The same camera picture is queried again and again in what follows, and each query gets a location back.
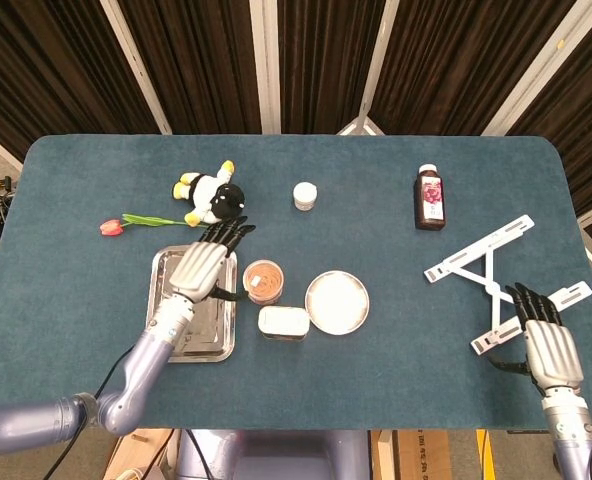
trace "brown bottle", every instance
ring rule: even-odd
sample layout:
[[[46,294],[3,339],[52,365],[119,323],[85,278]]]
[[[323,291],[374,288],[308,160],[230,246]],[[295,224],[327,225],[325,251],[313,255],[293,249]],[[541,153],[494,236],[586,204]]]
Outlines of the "brown bottle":
[[[436,165],[427,163],[418,169],[414,183],[414,203],[416,228],[440,230],[445,226],[443,180],[436,171]]]

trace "metal tray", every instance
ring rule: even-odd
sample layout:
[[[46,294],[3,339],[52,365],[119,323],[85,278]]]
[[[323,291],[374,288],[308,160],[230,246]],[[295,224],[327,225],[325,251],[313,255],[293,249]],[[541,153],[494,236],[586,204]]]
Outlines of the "metal tray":
[[[163,248],[154,257],[149,283],[147,318],[149,323],[161,299],[171,295],[171,277],[188,245]],[[225,261],[216,285],[236,292],[236,254]],[[196,314],[169,361],[174,363],[222,362],[234,350],[236,304],[208,298],[194,307]]]

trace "robotic arm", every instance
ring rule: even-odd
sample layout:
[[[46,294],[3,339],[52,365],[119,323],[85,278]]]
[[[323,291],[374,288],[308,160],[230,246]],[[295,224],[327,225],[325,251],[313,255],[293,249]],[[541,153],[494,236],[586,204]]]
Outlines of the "robotic arm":
[[[488,359],[500,370],[531,375],[543,395],[542,408],[563,478],[592,478],[592,418],[580,396],[583,371],[574,339],[549,298],[521,284],[506,288],[524,330],[527,362]]]
[[[116,435],[135,430],[149,392],[192,321],[193,306],[209,296],[235,298],[215,284],[225,259],[255,228],[243,225],[246,219],[214,224],[189,246],[170,278],[174,293],[161,301],[123,365],[122,390],[95,396],[81,393],[37,405],[0,406],[0,453],[69,440],[88,421]]]

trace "table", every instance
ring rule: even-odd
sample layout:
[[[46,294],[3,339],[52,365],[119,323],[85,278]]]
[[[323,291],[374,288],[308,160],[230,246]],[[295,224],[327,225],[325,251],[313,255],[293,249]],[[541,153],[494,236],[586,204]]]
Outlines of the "table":
[[[42,138],[27,155],[0,248],[0,403],[95,391],[143,329],[156,252],[200,235],[175,226],[102,237],[99,225],[124,212],[182,219],[187,206],[171,198],[180,174],[215,174],[225,159],[236,162],[244,213],[258,225],[237,249],[241,267],[279,263],[280,304],[291,306],[303,305],[321,272],[346,270],[369,291],[369,317],[348,336],[312,327],[304,342],[285,343],[263,338],[259,307],[241,303],[231,357],[169,365],[142,426],[545,428],[529,379],[495,370],[469,346],[490,326],[482,288],[423,277],[527,213],[535,227],[495,255],[501,285],[592,287],[560,158],[535,137]],[[440,232],[414,228],[413,182],[428,162],[446,185]],[[291,200],[303,180],[318,186],[309,213]],[[592,296],[562,315],[592,410]],[[522,343],[497,353],[521,360]]]

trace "stuffed penguin toy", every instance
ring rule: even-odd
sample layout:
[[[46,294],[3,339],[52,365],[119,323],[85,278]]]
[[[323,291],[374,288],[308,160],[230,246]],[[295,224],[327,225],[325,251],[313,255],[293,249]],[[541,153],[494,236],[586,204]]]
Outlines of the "stuffed penguin toy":
[[[236,218],[245,206],[245,195],[236,185],[229,183],[234,174],[234,162],[227,160],[221,165],[216,177],[202,173],[184,173],[174,185],[176,200],[188,200],[194,208],[185,215],[190,227],[200,222],[213,224],[228,218]]]

